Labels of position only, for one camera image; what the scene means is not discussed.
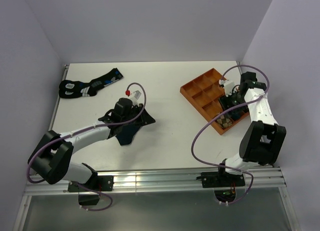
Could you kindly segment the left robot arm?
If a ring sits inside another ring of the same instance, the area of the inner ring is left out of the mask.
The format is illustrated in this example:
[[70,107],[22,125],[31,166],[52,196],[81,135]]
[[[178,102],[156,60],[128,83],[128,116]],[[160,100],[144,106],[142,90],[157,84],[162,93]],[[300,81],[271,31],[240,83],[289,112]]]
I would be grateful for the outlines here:
[[155,122],[142,103],[120,98],[113,109],[88,127],[64,134],[47,131],[29,157],[27,169],[34,170],[50,185],[66,180],[91,191],[98,186],[98,173],[86,163],[73,163],[73,154],[111,138],[121,146],[130,145],[141,127]]

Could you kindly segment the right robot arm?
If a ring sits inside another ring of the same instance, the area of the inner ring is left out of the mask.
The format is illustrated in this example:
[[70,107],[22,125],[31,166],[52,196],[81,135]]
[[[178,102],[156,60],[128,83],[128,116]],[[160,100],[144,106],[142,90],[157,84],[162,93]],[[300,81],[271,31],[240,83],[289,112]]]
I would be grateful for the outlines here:
[[267,96],[267,85],[259,82],[254,72],[245,72],[240,76],[238,90],[235,83],[230,80],[219,80],[224,89],[227,110],[240,104],[246,106],[238,108],[239,111],[248,109],[251,123],[244,134],[238,154],[224,161],[225,169],[216,174],[217,182],[222,186],[229,185],[234,175],[257,165],[272,165],[276,162],[285,136],[286,128],[275,120]]

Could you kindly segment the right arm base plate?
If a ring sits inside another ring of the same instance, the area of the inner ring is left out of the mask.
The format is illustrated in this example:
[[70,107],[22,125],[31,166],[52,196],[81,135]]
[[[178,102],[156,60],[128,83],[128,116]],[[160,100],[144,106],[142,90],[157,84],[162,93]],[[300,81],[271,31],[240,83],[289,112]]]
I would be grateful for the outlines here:
[[246,185],[243,175],[221,174],[218,171],[201,172],[196,179],[201,181],[203,188],[231,188],[244,187]]

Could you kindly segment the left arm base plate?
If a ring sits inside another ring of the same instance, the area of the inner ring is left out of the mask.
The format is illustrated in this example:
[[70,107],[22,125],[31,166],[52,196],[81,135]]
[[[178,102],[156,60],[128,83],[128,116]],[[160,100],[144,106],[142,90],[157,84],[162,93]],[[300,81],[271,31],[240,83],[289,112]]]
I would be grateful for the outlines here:
[[85,192],[87,189],[93,191],[106,191],[110,192],[113,189],[114,177],[112,175],[97,175],[91,177],[86,183],[80,185],[85,187],[79,187],[76,182],[72,181],[72,184],[68,185],[67,191],[70,193]]

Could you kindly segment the brown argyle sock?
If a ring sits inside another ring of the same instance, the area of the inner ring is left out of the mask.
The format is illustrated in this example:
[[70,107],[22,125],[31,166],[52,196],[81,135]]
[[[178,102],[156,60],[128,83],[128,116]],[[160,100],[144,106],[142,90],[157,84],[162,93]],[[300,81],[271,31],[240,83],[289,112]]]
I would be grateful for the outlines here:
[[231,127],[233,125],[233,121],[225,115],[221,115],[215,122],[222,129],[226,129],[226,128]]

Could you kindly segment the dark navy sock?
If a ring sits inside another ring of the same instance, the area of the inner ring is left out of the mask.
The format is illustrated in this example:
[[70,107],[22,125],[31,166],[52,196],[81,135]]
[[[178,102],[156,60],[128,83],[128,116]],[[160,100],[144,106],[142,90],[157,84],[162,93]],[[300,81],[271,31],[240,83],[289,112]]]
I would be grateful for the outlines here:
[[128,125],[123,127],[122,131],[115,137],[121,146],[128,146],[133,142],[136,133],[140,130],[139,127]]

